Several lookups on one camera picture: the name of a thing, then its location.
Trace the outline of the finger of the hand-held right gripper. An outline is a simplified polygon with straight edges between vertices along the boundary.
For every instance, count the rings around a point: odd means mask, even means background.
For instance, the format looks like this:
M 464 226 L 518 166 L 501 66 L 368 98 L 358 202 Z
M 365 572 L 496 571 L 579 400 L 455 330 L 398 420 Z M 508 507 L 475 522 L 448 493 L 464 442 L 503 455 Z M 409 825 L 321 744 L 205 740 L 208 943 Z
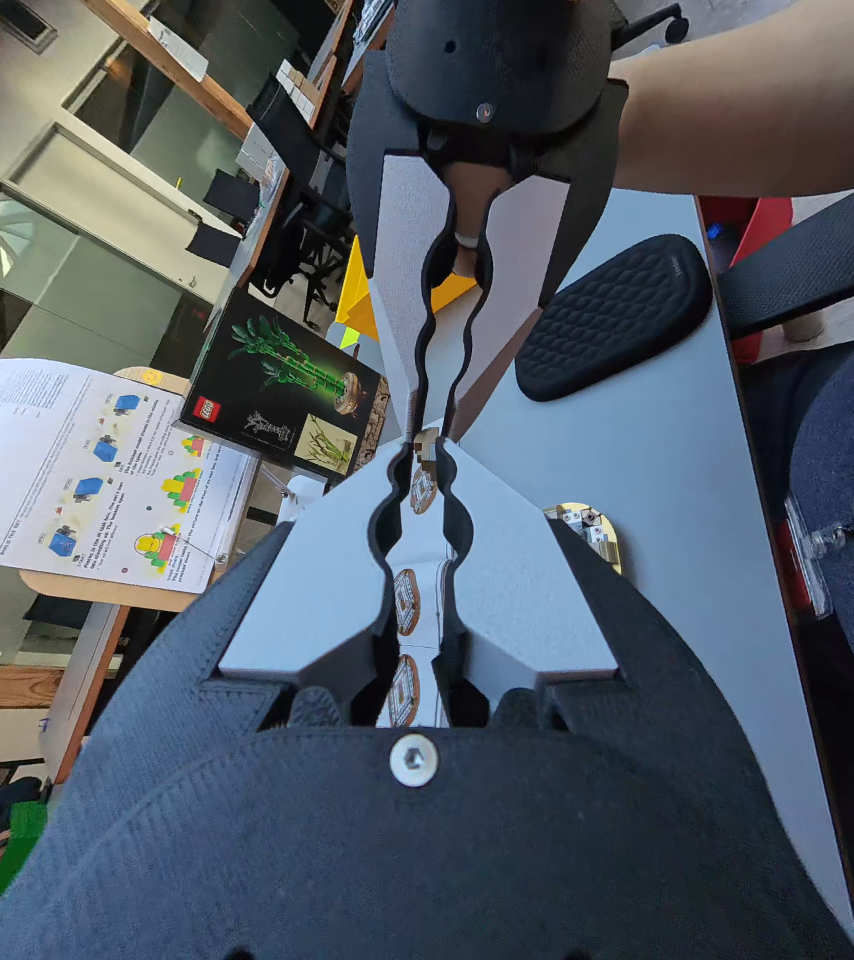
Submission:
M 488 277 L 465 325 L 464 364 L 442 428 L 452 442 L 478 419 L 541 317 L 541 293 L 568 190 L 556 179 L 527 178 L 490 204 L 483 236 Z
M 384 158 L 369 292 L 400 435 L 421 431 L 428 379 L 426 345 L 436 328 L 429 267 L 453 236 L 453 199 L 418 155 Z

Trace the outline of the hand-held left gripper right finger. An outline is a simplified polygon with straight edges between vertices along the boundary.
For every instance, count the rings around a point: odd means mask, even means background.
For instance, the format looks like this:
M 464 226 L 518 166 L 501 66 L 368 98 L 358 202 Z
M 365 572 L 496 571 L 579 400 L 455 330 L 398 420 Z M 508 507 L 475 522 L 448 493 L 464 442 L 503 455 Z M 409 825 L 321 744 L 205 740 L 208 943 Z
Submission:
M 451 439 L 435 469 L 443 725 L 486 724 L 511 690 L 612 678 L 617 660 L 549 518 Z

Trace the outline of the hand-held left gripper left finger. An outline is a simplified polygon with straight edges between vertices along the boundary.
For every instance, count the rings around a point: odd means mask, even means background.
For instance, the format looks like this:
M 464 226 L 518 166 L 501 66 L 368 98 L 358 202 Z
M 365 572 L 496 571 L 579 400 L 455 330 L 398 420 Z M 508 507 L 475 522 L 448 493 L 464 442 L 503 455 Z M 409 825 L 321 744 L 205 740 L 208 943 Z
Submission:
M 374 727 L 399 661 L 395 575 L 413 447 L 393 440 L 292 522 L 218 662 L 225 692 L 322 688 Z

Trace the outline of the round gold lego base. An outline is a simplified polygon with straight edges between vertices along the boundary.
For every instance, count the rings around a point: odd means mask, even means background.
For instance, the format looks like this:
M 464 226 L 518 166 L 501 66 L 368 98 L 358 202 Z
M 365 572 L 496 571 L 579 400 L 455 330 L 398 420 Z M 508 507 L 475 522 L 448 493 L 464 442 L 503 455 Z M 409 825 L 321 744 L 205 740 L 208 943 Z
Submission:
M 600 510 L 572 501 L 543 508 L 542 513 L 549 520 L 565 523 L 617 573 L 623 573 L 617 534 L 612 522 Z

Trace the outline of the person's right forearm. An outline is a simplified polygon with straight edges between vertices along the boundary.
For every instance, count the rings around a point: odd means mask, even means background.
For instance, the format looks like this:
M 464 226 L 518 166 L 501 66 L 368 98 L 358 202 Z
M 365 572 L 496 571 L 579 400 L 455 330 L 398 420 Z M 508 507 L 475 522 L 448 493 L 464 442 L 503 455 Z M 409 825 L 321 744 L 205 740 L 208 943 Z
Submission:
M 854 188 L 854 2 L 615 61 L 627 83 L 613 185 L 717 197 Z

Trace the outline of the lego instruction booklet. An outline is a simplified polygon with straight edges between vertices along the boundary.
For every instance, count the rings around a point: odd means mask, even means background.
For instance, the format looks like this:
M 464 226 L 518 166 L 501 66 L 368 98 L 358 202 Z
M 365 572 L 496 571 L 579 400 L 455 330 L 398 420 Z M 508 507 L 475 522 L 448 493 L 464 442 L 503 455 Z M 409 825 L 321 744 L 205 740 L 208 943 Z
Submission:
M 398 657 L 378 728 L 448 728 L 450 690 L 442 661 L 445 574 L 455 551 L 444 534 L 445 498 L 436 464 L 421 462 L 423 434 L 410 444 L 409 486 L 399 501 L 400 536 L 385 553 L 393 576 Z

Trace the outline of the black lego set box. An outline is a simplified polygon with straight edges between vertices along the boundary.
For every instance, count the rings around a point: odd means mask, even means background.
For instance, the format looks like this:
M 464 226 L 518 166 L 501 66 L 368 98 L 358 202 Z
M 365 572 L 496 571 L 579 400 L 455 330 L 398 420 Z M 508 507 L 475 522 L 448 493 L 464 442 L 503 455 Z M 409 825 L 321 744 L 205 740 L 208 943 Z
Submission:
M 339 484 L 373 460 L 389 401 L 381 373 L 237 289 L 197 359 L 179 423 Z

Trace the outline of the person's right hand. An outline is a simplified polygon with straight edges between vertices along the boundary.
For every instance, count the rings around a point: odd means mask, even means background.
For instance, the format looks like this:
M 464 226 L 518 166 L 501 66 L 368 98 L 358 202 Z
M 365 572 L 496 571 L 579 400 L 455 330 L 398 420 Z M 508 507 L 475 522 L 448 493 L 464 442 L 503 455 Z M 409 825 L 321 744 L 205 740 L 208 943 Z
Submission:
M 462 161 L 448 164 L 443 170 L 443 180 L 452 191 L 455 203 L 457 253 L 453 274 L 472 278 L 491 202 L 515 181 L 506 169 Z

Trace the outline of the black padded wrist rest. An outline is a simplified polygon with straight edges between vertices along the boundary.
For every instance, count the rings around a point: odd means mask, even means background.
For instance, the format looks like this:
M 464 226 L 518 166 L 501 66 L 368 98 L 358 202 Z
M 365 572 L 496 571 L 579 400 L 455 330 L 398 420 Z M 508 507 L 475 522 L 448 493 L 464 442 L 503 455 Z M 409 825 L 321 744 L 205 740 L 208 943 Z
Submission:
M 713 288 L 699 248 L 661 234 L 557 291 L 514 360 L 518 389 L 554 402 L 653 359 L 708 318 Z

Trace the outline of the black background office chair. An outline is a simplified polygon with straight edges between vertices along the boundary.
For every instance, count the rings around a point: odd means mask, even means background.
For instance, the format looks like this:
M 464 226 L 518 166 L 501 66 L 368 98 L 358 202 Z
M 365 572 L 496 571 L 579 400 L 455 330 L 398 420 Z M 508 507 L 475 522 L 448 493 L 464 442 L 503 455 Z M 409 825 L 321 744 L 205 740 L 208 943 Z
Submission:
M 248 108 L 287 173 L 279 207 L 258 240 L 243 278 L 275 297 L 295 275 L 308 283 L 305 312 L 313 301 L 330 310 L 330 279 L 346 274 L 354 239 L 346 162 L 325 145 L 276 77 Z

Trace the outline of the long wooden desk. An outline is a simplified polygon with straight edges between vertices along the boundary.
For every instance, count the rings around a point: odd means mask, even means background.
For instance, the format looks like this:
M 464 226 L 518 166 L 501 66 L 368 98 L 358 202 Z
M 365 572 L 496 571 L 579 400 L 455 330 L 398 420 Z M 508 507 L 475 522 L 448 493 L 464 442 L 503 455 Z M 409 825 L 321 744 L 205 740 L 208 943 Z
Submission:
M 202 79 L 194 78 L 185 64 L 152 34 L 148 18 L 131 3 L 84 1 L 83 6 L 170 79 L 219 126 L 243 141 L 251 138 L 251 130 L 256 126 L 241 103 L 224 90 L 214 78 L 208 75 Z M 356 6 L 357 3 L 353 1 L 340 4 L 334 23 L 321 46 L 320 52 L 325 56 L 317 57 L 321 70 L 317 76 L 316 100 L 309 118 L 309 125 L 320 137 L 326 135 L 337 108 L 347 67 L 348 28 Z M 253 175 L 260 189 L 260 198 L 250 226 L 244 236 L 238 239 L 239 246 L 234 251 L 228 266 L 228 278 L 217 295 L 212 318 L 216 318 L 218 312 L 227 304 L 229 294 L 235 289 L 247 287 L 256 262 L 263 253 L 269 235 L 278 221 L 284 192 L 291 183 L 291 174 L 280 161 L 274 163 L 273 171 L 275 173 L 273 178 L 267 180 L 268 168 L 254 168 Z

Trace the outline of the printed instruction sheet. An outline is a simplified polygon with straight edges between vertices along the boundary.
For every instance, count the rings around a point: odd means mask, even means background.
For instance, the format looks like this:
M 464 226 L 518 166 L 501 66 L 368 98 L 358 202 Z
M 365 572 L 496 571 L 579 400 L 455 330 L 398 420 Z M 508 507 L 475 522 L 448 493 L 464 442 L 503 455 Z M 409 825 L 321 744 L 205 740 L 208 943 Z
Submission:
M 256 460 L 162 382 L 0 358 L 0 567 L 185 596 L 226 567 Z

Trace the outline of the black mesh office chair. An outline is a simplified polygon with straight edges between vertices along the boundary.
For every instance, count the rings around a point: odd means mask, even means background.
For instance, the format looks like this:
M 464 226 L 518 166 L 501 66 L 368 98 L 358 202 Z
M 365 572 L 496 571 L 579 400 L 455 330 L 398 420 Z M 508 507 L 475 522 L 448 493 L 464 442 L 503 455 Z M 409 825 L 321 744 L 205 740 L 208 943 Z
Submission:
M 854 192 L 730 266 L 717 286 L 732 341 L 854 297 Z

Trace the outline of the white paper sheet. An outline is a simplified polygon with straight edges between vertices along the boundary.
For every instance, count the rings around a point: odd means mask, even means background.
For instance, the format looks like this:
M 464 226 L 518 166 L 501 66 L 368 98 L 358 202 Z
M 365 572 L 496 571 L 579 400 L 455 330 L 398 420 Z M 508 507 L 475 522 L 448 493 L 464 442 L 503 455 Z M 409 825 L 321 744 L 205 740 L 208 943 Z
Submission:
M 148 32 L 194 81 L 205 79 L 208 59 L 203 54 L 155 16 L 148 18 Z

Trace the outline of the green object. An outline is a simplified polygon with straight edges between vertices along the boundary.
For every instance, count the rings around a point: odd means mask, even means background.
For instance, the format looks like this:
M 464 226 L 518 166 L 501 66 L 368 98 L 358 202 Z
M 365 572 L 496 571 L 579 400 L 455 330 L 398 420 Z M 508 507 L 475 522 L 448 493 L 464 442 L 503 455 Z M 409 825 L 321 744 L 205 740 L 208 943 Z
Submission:
M 0 898 L 20 873 L 48 822 L 48 806 L 41 801 L 24 801 L 10 809 L 9 827 L 0 856 Z

